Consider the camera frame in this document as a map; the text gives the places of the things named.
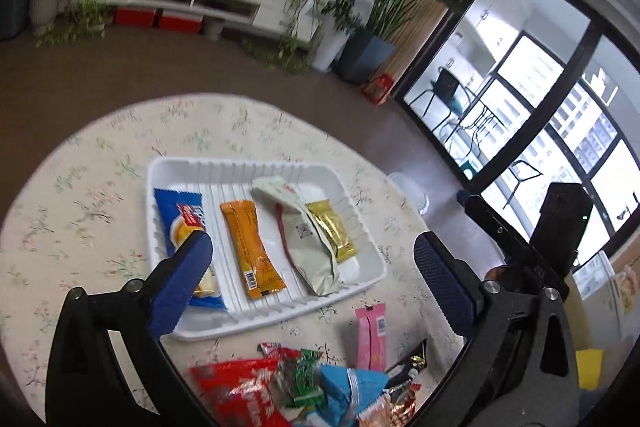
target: red object on floor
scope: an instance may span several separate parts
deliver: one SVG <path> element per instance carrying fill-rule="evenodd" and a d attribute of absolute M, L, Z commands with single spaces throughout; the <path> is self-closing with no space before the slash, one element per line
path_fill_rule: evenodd
<path fill-rule="evenodd" d="M 119 6 L 116 9 L 114 22 L 127 26 L 146 26 L 151 28 L 156 20 L 155 8 L 125 8 Z"/>
<path fill-rule="evenodd" d="M 164 10 L 158 21 L 158 27 L 161 30 L 173 32 L 197 33 L 202 28 L 202 19 L 202 15 Z"/>
<path fill-rule="evenodd" d="M 394 81 L 391 76 L 386 73 L 382 73 L 375 80 L 372 80 L 369 84 L 362 88 L 362 92 L 364 96 L 367 97 L 367 100 L 373 102 L 375 105 L 382 104 L 386 97 L 389 96 L 389 92 L 391 92 L 391 88 L 394 87 Z"/>

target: round table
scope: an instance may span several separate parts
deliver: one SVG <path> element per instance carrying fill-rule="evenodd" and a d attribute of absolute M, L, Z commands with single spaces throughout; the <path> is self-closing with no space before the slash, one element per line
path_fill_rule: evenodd
<path fill-rule="evenodd" d="M 388 263 L 367 291 L 280 324 L 220 339 L 162 343 L 183 373 L 190 365 L 255 358 L 260 342 L 321 348 L 325 362 L 353 365 L 354 310 L 386 303 L 388 363 L 430 338 L 424 400 L 462 347 L 413 261 L 426 230 L 384 173 L 327 133 L 265 103 L 222 95 L 154 100 L 89 124 L 40 165 L 0 236 L 0 332 L 14 374 L 44 417 L 49 349 L 66 293 L 117 291 L 146 277 L 145 175 L 158 155 L 325 163 L 340 175 Z M 118 334 L 114 349 L 134 396 L 152 409 Z"/>

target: bolt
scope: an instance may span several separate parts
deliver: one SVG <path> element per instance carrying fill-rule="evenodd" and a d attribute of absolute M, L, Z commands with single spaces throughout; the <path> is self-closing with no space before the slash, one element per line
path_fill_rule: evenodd
<path fill-rule="evenodd" d="M 70 299 L 76 300 L 82 297 L 82 288 L 80 286 L 76 286 L 75 288 L 71 288 L 69 290 L 68 297 Z"/>
<path fill-rule="evenodd" d="M 556 290 L 555 288 L 551 288 L 550 286 L 547 286 L 545 288 L 545 296 L 551 299 L 552 301 L 555 301 L 556 299 L 559 298 L 560 294 L 558 293 L 558 290 Z"/>
<path fill-rule="evenodd" d="M 131 279 L 126 285 L 124 285 L 124 289 L 131 293 L 138 293 L 142 290 L 142 281 L 140 279 Z"/>
<path fill-rule="evenodd" d="M 489 279 L 488 281 L 484 281 L 484 284 L 482 286 L 484 286 L 484 291 L 486 291 L 487 293 L 496 294 L 500 292 L 500 285 L 497 282 L 492 281 L 491 279 Z"/>

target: brown floor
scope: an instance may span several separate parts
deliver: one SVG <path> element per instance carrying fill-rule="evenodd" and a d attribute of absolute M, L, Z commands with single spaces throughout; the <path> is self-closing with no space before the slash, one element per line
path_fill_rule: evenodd
<path fill-rule="evenodd" d="M 460 184 L 393 101 L 374 107 L 332 74 L 283 76 L 238 45 L 157 29 L 108 28 L 104 39 L 35 47 L 23 34 L 0 42 L 0 216 L 39 163 L 78 129 L 125 105 L 183 93 L 263 100 L 308 121 L 383 171 L 402 171 L 427 192 L 426 222 L 477 273 L 495 247 L 455 202 Z"/>

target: blue snack package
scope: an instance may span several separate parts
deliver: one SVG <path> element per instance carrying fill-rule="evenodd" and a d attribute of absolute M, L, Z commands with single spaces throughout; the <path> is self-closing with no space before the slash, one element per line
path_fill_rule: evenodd
<path fill-rule="evenodd" d="M 345 427 L 354 425 L 355 417 L 378 399 L 388 382 L 388 376 L 381 371 L 365 369 L 350 369 L 350 371 L 354 372 L 358 383 L 358 404 L 351 411 L 353 420 L 345 422 Z M 318 408 L 317 411 L 331 427 L 337 427 L 343 421 L 343 416 L 351 404 L 348 370 L 346 367 L 337 365 L 321 365 L 320 375 L 326 405 Z"/>
<path fill-rule="evenodd" d="M 193 230 L 206 232 L 204 213 L 202 211 L 202 195 L 195 192 L 178 192 L 155 188 L 154 194 L 158 203 L 158 211 L 164 224 L 166 253 L 173 257 L 175 251 Z M 220 288 L 211 267 L 202 276 L 200 283 L 189 301 L 191 306 L 217 308 L 226 310 Z"/>

